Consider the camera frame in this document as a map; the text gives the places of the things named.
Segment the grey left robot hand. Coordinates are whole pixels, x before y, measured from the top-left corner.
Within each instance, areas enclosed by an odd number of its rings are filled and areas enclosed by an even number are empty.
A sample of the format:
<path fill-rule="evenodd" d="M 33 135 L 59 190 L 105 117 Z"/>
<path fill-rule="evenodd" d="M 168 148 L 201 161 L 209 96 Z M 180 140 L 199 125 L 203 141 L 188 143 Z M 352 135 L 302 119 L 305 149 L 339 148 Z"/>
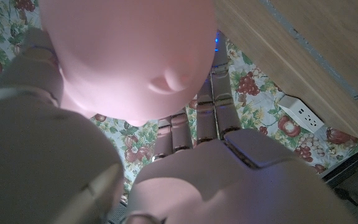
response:
<path fill-rule="evenodd" d="M 42 86 L 0 88 L 0 223 L 105 223 L 123 190 L 113 145 L 82 115 L 61 109 L 57 69 L 20 55 L 14 68 L 44 72 Z M 143 168 L 123 223 L 353 223 L 345 206 L 288 150 L 249 157 L 249 130 Z"/>

